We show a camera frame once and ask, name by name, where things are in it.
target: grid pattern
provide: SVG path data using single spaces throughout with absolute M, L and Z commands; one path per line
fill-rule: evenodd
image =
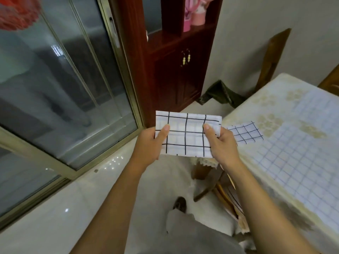
M 263 135 L 259 132 L 259 129 L 255 126 L 254 122 L 244 123 L 241 125 L 227 127 L 232 131 L 237 144 L 255 143 L 256 141 L 263 141 Z
M 321 89 L 314 89 L 294 108 L 300 120 L 312 124 L 326 134 L 339 138 L 339 99 Z
M 156 111 L 156 136 L 165 124 L 171 129 L 162 144 L 161 153 L 188 157 L 212 158 L 210 143 L 203 132 L 208 123 L 220 136 L 221 116 Z
M 339 158 L 312 136 L 284 123 L 252 158 L 274 180 L 339 233 Z

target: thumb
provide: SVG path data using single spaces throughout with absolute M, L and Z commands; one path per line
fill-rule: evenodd
M 210 142 L 211 147 L 214 145 L 215 141 L 218 139 L 215 135 L 214 129 L 209 124 L 204 124 L 204 132 L 207 139 Z
M 170 130 L 169 128 L 170 128 L 169 124 L 166 124 L 166 125 L 164 125 L 164 127 L 160 130 L 160 132 L 159 132 L 157 138 L 155 138 L 155 140 L 156 140 L 157 142 L 159 142 L 159 144 L 162 144 L 163 141 L 164 141 L 164 140 L 166 139 L 166 137 L 168 136 L 168 133 L 169 133 L 169 130 Z

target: dark green fabric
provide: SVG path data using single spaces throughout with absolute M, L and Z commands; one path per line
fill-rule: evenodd
M 197 99 L 197 102 L 203 105 L 211 98 L 214 98 L 221 104 L 229 103 L 233 108 L 238 107 L 246 100 L 245 97 L 227 88 L 227 86 L 221 80 L 218 80 L 213 85 L 211 85 L 207 89 L 206 93 Z

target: hand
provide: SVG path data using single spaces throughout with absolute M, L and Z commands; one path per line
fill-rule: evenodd
M 209 124 L 204 124 L 204 132 L 210 142 L 212 156 L 217 162 L 222 166 L 226 166 L 229 172 L 242 166 L 243 163 L 239 157 L 237 142 L 230 130 L 221 127 L 219 139 Z
M 155 139 L 155 127 L 143 130 L 138 136 L 129 162 L 132 162 L 134 167 L 140 167 L 141 174 L 156 159 L 159 159 L 161 145 L 169 133 L 169 128 L 168 124 L 165 125 Z

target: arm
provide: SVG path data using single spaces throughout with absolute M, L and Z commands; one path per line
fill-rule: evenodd
M 140 133 L 129 162 L 71 254 L 124 253 L 141 175 L 159 158 L 169 128 L 164 126 L 155 139 L 154 127 Z
M 210 142 L 213 157 L 227 169 L 236 185 L 258 252 L 318 253 L 287 220 L 240 160 L 233 133 L 222 127 L 218 139 L 208 124 L 204 125 L 204 131 Z

